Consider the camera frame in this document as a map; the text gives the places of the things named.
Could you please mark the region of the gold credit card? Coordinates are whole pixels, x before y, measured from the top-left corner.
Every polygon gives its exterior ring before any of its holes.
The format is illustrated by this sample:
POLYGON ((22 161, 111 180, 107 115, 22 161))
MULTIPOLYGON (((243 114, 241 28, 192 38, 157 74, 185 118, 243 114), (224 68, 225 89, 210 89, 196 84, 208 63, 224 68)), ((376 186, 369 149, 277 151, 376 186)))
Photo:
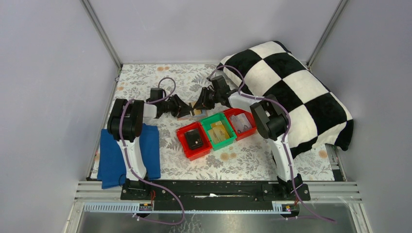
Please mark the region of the gold credit card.
POLYGON ((191 116, 193 116, 193 117, 198 117, 198 116, 200 116, 200 115, 202 115, 202 114, 203 114, 203 110, 193 109, 193 110, 191 111, 191 116))

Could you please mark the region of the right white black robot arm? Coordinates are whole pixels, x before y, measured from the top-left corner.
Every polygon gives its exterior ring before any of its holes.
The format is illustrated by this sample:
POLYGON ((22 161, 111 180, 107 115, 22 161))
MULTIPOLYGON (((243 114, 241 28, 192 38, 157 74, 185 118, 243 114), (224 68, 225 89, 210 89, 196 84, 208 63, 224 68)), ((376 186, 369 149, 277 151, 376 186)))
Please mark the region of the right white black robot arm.
POLYGON ((230 89, 223 76, 210 79, 212 85, 203 87, 196 101, 195 109, 210 110, 217 103, 229 108, 238 108, 252 114, 257 131, 267 140, 276 164, 279 184, 289 193, 302 184, 302 179, 294 169, 292 153, 288 143, 291 120, 286 109, 274 95, 257 97, 230 89))

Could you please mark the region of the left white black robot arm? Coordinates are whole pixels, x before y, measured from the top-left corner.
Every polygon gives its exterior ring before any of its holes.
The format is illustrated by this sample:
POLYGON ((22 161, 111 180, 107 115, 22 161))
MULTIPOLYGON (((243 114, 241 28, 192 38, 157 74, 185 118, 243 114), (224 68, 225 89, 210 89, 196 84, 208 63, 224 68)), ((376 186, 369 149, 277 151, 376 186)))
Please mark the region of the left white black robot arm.
POLYGON ((126 179, 139 182, 161 177, 159 130, 144 119, 158 119, 165 113, 181 118, 192 110, 178 95, 159 87, 151 88, 147 100, 115 100, 107 131, 120 147, 126 179))

